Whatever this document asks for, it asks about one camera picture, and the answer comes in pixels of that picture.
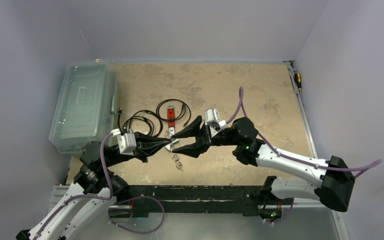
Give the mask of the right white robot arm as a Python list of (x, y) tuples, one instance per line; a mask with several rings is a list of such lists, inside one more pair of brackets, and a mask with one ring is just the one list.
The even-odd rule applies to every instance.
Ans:
[(301, 198), (319, 201), (325, 207), (346, 212), (349, 208), (356, 178), (345, 161), (338, 156), (329, 160), (311, 158), (276, 148), (268, 141), (258, 139), (258, 130), (247, 117), (234, 120), (203, 122), (198, 116), (174, 139), (195, 138), (195, 143), (177, 147), (176, 154), (198, 158), (213, 146), (234, 146), (232, 154), (244, 165), (275, 169), (296, 177), (285, 179), (269, 177), (260, 196), (268, 204), (278, 199)]

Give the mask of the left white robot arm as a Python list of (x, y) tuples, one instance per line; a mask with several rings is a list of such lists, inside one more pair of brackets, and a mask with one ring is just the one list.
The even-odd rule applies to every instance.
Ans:
[(109, 207), (147, 199), (135, 195), (131, 186), (108, 168), (138, 159), (147, 163), (170, 138), (154, 137), (140, 132), (112, 130), (101, 142), (91, 141), (83, 148), (83, 163), (73, 183), (55, 207), (31, 229), (21, 230), (18, 240), (70, 240), (98, 215), (109, 212)]

